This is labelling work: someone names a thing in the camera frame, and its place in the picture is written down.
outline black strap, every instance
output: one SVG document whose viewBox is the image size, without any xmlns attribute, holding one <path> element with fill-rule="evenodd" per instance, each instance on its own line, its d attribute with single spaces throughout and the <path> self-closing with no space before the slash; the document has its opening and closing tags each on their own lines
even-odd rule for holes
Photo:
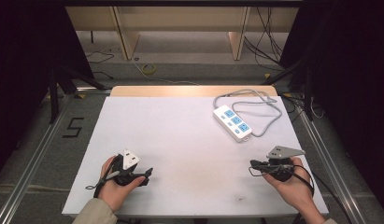
<svg viewBox="0 0 384 224">
<path fill-rule="evenodd" d="M 302 169 L 304 169 L 306 171 L 306 173 L 308 174 L 308 176 L 310 177 L 310 180 L 311 180 L 311 184 L 308 183 L 304 178 L 302 178 L 301 176 L 297 175 L 296 173 L 292 172 L 292 175 L 296 176 L 298 179 L 300 179 L 302 182 L 304 182 L 311 190 L 311 194 L 312 196 L 314 196 L 314 189 L 315 189 L 315 185 L 314 185 L 314 181 L 313 181 L 313 178 L 311 177 L 311 174 L 310 172 L 303 166 L 301 165 L 293 165 L 293 166 L 297 166 L 297 167 L 300 167 Z"/>
<path fill-rule="evenodd" d="M 98 183 L 95 186 L 87 186 L 86 189 L 95 189 L 95 193 L 93 194 L 94 198 L 98 198 L 99 192 L 101 192 L 101 188 L 105 185 L 105 183 L 108 181 L 107 175 L 109 174 L 110 170 L 113 167 L 113 164 L 116 162 L 117 157 L 113 159 L 113 161 L 109 164 L 109 167 L 107 167 L 107 170 L 105 171 L 104 176 L 99 179 Z"/>
</svg>

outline white tabletop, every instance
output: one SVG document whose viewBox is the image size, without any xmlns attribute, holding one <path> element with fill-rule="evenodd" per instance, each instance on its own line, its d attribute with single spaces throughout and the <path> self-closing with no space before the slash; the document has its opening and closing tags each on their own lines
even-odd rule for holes
<svg viewBox="0 0 384 224">
<path fill-rule="evenodd" d="M 125 148 L 139 157 L 135 173 L 153 167 L 146 187 L 126 199 L 119 217 L 271 217 L 296 214 L 249 161 L 267 161 L 275 146 L 300 149 L 280 97 L 283 115 L 263 137 L 237 143 L 212 116 L 213 97 L 107 97 L 63 214 L 76 216 L 93 196 L 102 164 Z M 257 97 L 221 98 L 218 105 Z M 259 133 L 278 112 L 268 105 L 238 107 Z M 306 158 L 302 162 L 309 170 Z M 328 210 L 316 187 L 314 201 Z"/>
</svg>

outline power cord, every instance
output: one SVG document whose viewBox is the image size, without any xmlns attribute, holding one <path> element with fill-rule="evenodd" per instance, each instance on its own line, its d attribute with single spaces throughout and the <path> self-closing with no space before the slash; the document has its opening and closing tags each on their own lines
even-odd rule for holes
<svg viewBox="0 0 384 224">
<path fill-rule="evenodd" d="M 259 56 L 259 57 L 264 58 L 264 59 L 268 59 L 268 60 L 272 61 L 273 63 L 279 65 L 279 62 L 277 60 L 273 59 L 268 54 L 264 53 L 261 49 L 258 49 L 258 47 L 255 47 L 246 37 L 245 37 L 245 40 L 247 41 L 247 42 L 245 42 L 247 48 L 250 51 L 254 52 L 256 56 Z"/>
<path fill-rule="evenodd" d="M 93 194 L 93 197 L 94 197 L 94 198 L 98 198 L 98 196 L 99 196 L 99 192 L 101 191 L 101 188 L 105 185 L 105 183 L 106 183 L 108 180 L 112 179 L 113 177 L 115 177 L 116 175 L 119 174 L 119 171 L 113 172 L 113 173 L 111 173 L 111 174 L 109 173 L 109 172 L 112 170 L 112 168 L 113 168 L 115 162 L 117 162 L 118 159 L 119 159 L 119 158 L 116 157 L 116 158 L 109 164 L 109 166 L 107 167 L 107 170 L 105 171 L 104 175 L 102 176 L 102 178 L 99 179 L 98 183 L 97 183 L 95 186 L 87 186 L 87 187 L 85 188 L 85 189 L 95 189 L 95 192 L 94 192 L 94 194 Z"/>
<path fill-rule="evenodd" d="M 144 76 L 146 79 L 149 79 L 149 80 L 163 81 L 163 82 L 169 82 L 169 83 L 174 83 L 174 84 L 176 84 L 176 83 L 189 83 L 189 84 L 193 84 L 193 85 L 196 85 L 196 86 L 200 86 L 200 84 L 195 83 L 195 82 L 190 82 L 190 81 L 170 81 L 170 80 L 161 79 L 161 78 L 147 77 L 145 75 L 145 73 L 139 68 L 138 65 L 136 65 L 136 63 L 134 61 L 133 61 L 133 64 L 138 69 L 138 71 L 142 74 L 142 76 Z"/>
<path fill-rule="evenodd" d="M 346 211 L 346 208 L 344 207 L 344 205 L 340 202 L 340 200 L 334 195 L 334 192 L 325 184 L 325 182 L 318 176 L 316 175 L 313 171 L 311 171 L 311 173 L 313 174 L 314 177 L 316 177 L 319 182 L 321 182 L 321 184 L 326 188 L 328 189 L 329 193 L 332 195 L 332 197 L 334 198 L 334 200 L 337 202 L 337 204 L 340 206 L 340 209 L 343 211 L 344 215 L 346 216 L 346 219 L 348 221 L 349 224 L 352 224 L 352 221 L 351 221 L 351 218 L 349 217 L 347 211 Z"/>
<path fill-rule="evenodd" d="M 314 192 L 315 192 L 315 184 L 314 184 L 313 178 L 311 178 L 311 174 L 310 174 L 310 172 L 309 172 L 305 167 L 300 166 L 300 165 L 259 165 L 258 170 L 259 170 L 259 169 L 261 169 L 261 170 L 267 170 L 267 169 L 264 168 L 264 167 L 272 167 L 272 168 L 277 167 L 277 168 L 276 168 L 276 169 L 273 169 L 273 170 L 271 170 L 271 171 L 269 171 L 269 172 L 267 172 L 267 173 L 262 173 L 261 175 L 254 175 L 253 172 L 252 172 L 251 170 L 252 170 L 252 169 L 256 170 L 256 168 L 258 168 L 258 167 L 256 167 L 256 166 L 250 166 L 250 167 L 249 167 L 249 172 L 250 172 L 250 174 L 251 174 L 252 176 L 263 176 L 263 175 L 275 174 L 275 173 L 277 173 L 278 171 L 285 171 L 285 172 L 287 172 L 288 174 L 293 175 L 293 176 L 295 176 L 296 178 L 298 178 L 300 181 L 302 181 L 302 182 L 303 182 L 303 183 L 310 189 L 310 191 L 311 191 L 311 195 L 314 196 Z M 301 176 L 299 176 L 299 175 L 296 174 L 295 172 L 289 170 L 290 167 L 301 167 L 302 169 L 304 169 L 304 170 L 307 172 L 307 174 L 308 174 L 308 176 L 309 176 L 309 178 L 310 178 L 310 182 L 311 182 L 311 184 L 308 183 L 305 179 L 303 179 Z M 303 217 L 302 217 L 302 215 L 301 215 L 300 213 L 298 213 L 298 214 L 296 215 L 296 217 L 294 218 L 292 224 L 296 224 L 296 223 L 300 222 L 301 220 L 303 220 Z"/>
<path fill-rule="evenodd" d="M 279 47 L 279 45 L 277 44 L 276 40 L 274 39 L 273 37 L 273 34 L 271 32 L 271 14 L 273 13 L 273 8 L 272 7 L 268 7 L 267 8 L 267 22 L 266 24 L 264 25 L 264 21 L 263 21 L 263 18 L 262 18 L 262 14 L 259 10 L 259 8 L 257 7 L 256 8 L 257 11 L 258 11 L 258 14 L 259 14 L 259 17 L 261 19 L 261 22 L 262 22 L 262 25 L 263 25 L 263 28 L 264 28 L 264 31 L 263 31 L 263 34 L 261 36 L 261 40 L 264 36 L 264 33 L 267 34 L 267 36 L 269 37 L 270 39 L 270 44 L 271 44 L 271 50 L 273 51 L 277 61 L 278 61 L 278 57 L 281 57 L 281 53 L 282 53 L 282 49 Z"/>
<path fill-rule="evenodd" d="M 88 58 L 88 57 L 92 56 L 92 55 L 95 54 L 95 53 L 100 53 L 100 54 L 108 55 L 109 57 L 108 57 L 108 58 L 105 58 L 104 60 L 99 61 L 99 62 L 90 62 L 90 61 L 89 61 L 89 63 L 102 63 L 102 62 L 105 62 L 105 61 L 107 61 L 107 60 L 109 60 L 109 59 L 115 57 L 114 54 L 104 53 L 104 52 L 102 52 L 102 50 L 101 50 L 101 51 L 94 51 L 94 52 L 91 53 L 91 54 L 87 54 L 86 57 Z"/>
<path fill-rule="evenodd" d="M 128 220 L 120 220 L 120 219 L 118 219 L 117 224 L 121 224 L 121 223 L 124 223 L 124 224 L 140 224 L 141 221 L 142 220 L 140 218 L 128 218 Z"/>
<path fill-rule="evenodd" d="M 93 73 L 99 73 L 99 74 L 104 74 L 105 76 L 109 77 L 110 79 L 114 79 L 114 77 L 106 74 L 105 72 L 93 72 Z"/>
<path fill-rule="evenodd" d="M 305 109 L 305 105 L 303 104 L 303 101 L 304 101 L 303 98 L 298 98 L 298 97 L 292 97 L 292 96 L 289 96 L 289 95 L 288 95 L 289 93 L 291 93 L 291 92 L 289 92 L 289 91 L 287 91 L 287 92 L 282 92 L 282 93 L 279 94 L 279 96 L 281 96 L 282 99 L 284 99 L 284 100 L 286 100 L 286 101 L 289 101 L 289 102 L 293 103 L 294 108 L 293 108 L 293 110 L 292 110 L 291 112 L 288 112 L 288 113 L 292 113 L 292 112 L 294 112 L 294 110 L 296 109 L 297 106 L 300 107 L 300 108 L 302 108 L 302 110 L 299 112 L 299 114 L 292 120 L 292 122 L 294 122 L 294 120 L 295 120 L 296 118 L 298 118 L 298 117 L 300 116 L 300 114 L 301 114 L 303 111 L 305 111 L 306 109 Z M 318 108 L 320 108 L 320 106 L 319 106 L 319 105 L 313 106 L 313 102 L 314 102 L 314 97 L 311 98 L 311 105 L 310 105 L 310 109 L 311 109 L 313 115 L 314 115 L 317 119 L 322 119 L 323 116 L 325 116 L 325 111 L 322 110 L 321 115 L 318 115 L 318 114 L 315 112 L 315 110 L 318 109 Z"/>
<path fill-rule="evenodd" d="M 263 128 L 263 131 L 259 134 L 256 134 L 254 132 L 252 132 L 252 135 L 255 136 L 255 137 L 261 137 L 263 136 L 267 129 L 277 120 L 279 119 L 281 116 L 282 116 L 282 112 L 281 110 L 276 107 L 275 105 L 273 105 L 273 103 L 276 103 L 277 100 L 271 98 L 266 92 L 264 91 L 255 91 L 255 90 L 249 90 L 249 89 L 245 89 L 245 90 L 240 90 L 240 91 L 233 91 L 233 92 L 229 92 L 229 93 L 226 93 L 226 94 L 223 94 L 223 95 L 219 95 L 217 97 L 215 97 L 214 101 L 213 101 L 213 105 L 214 105 L 214 109 L 218 108 L 218 105 L 217 105 L 217 101 L 221 98 L 221 97 L 231 97 L 231 96 L 237 96 L 237 95 L 242 95 L 242 94 L 246 94 L 246 93 L 254 93 L 256 94 L 262 101 L 261 102 L 248 102 L 248 101 L 239 101 L 239 102 L 234 102 L 232 103 L 232 109 L 233 111 L 237 114 L 238 117 L 241 118 L 241 116 L 237 113 L 237 111 L 235 110 L 235 105 L 261 105 L 261 104 L 266 104 L 266 105 L 269 105 L 271 107 L 273 107 L 276 111 L 278 111 L 278 115 L 273 118 L 264 128 Z"/>
</svg>

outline power strip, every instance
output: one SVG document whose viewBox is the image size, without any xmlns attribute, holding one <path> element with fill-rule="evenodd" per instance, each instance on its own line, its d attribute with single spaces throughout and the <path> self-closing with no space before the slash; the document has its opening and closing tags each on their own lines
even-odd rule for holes
<svg viewBox="0 0 384 224">
<path fill-rule="evenodd" d="M 248 141 L 252 129 L 227 105 L 214 110 L 214 118 L 237 142 Z"/>
</svg>

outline hand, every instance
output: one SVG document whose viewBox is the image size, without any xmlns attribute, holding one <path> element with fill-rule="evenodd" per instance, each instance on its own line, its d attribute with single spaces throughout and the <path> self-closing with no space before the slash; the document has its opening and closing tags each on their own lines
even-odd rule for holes
<svg viewBox="0 0 384 224">
<path fill-rule="evenodd" d="M 107 170 L 107 168 L 109 167 L 110 163 L 113 161 L 114 158 L 115 156 L 109 158 L 105 162 L 105 164 L 102 166 L 101 178 L 104 176 L 105 171 Z M 116 184 L 116 182 L 113 179 L 108 180 L 105 183 L 105 185 L 101 188 L 98 198 L 102 199 L 105 203 L 107 203 L 107 205 L 109 205 L 109 207 L 112 209 L 113 212 L 116 212 L 121 208 L 127 195 L 133 189 L 138 187 L 144 180 L 145 180 L 145 177 L 140 176 L 139 178 L 135 179 L 133 182 L 131 182 L 126 186 L 120 186 Z"/>
<path fill-rule="evenodd" d="M 292 157 L 291 161 L 293 165 L 303 166 L 302 161 L 297 157 Z M 308 183 L 310 182 L 310 177 L 303 168 L 295 166 L 294 172 Z M 271 175 L 263 175 L 263 178 L 278 191 L 287 204 L 300 212 L 306 223 L 323 223 L 325 221 L 314 204 L 311 190 L 301 180 L 295 176 L 285 182 L 276 180 Z"/>
</svg>

